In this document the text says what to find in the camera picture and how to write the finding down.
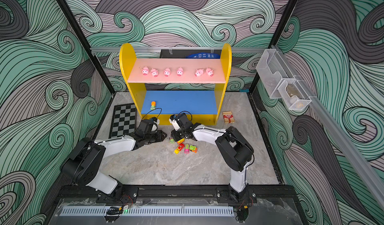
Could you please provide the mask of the green orange tractor toy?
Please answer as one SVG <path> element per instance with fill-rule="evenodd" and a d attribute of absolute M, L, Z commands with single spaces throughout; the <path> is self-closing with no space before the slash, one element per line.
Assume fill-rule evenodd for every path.
<path fill-rule="evenodd" d="M 151 110 L 155 110 L 157 107 L 156 107 L 156 102 L 155 101 L 152 101 L 151 102 Z"/>

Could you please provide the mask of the pink toy pig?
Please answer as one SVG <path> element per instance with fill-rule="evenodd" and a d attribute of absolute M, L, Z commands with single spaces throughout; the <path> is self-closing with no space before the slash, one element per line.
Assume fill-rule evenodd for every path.
<path fill-rule="evenodd" d="M 149 68 L 147 66 L 142 68 L 142 75 L 148 75 L 149 74 Z"/>
<path fill-rule="evenodd" d="M 153 68 L 153 69 L 151 69 L 151 75 L 153 77 L 158 77 L 159 71 L 157 69 Z"/>
<path fill-rule="evenodd" d="M 171 70 L 170 70 L 170 68 L 166 68 L 166 69 L 164 69 L 164 76 L 165 77 L 169 77 L 171 75 Z"/>
<path fill-rule="evenodd" d="M 199 77 L 199 76 L 201 76 L 203 74 L 204 74 L 204 70 L 203 69 L 197 69 L 196 72 L 195 72 L 195 76 L 196 77 Z"/>
<path fill-rule="evenodd" d="M 208 67 L 206 69 L 206 74 L 207 76 L 214 76 L 214 70 Z"/>
<path fill-rule="evenodd" d="M 182 76 L 182 75 L 184 74 L 184 70 L 183 70 L 182 67 L 179 67 L 179 68 L 176 70 L 176 72 L 177 72 L 177 76 Z"/>

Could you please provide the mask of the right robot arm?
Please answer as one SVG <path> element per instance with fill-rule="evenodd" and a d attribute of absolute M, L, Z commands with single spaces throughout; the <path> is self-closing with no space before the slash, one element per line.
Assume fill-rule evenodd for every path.
<path fill-rule="evenodd" d="M 247 170 L 255 160 L 254 149 L 235 127 L 220 130 L 194 124 L 185 112 L 171 115 L 169 122 L 174 127 L 171 134 L 175 140 L 189 139 L 217 146 L 231 169 L 230 189 L 236 194 L 245 191 L 248 186 Z"/>

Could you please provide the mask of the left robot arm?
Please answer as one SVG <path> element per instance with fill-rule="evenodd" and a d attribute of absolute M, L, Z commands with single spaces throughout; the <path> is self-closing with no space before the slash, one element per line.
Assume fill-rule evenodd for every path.
<path fill-rule="evenodd" d="M 106 195 L 119 193 L 120 182 L 100 172 L 103 159 L 160 143 L 167 134 L 159 130 L 159 120 L 142 120 L 137 129 L 122 137 L 106 141 L 80 140 L 61 165 L 61 173 L 79 186 L 88 186 Z"/>

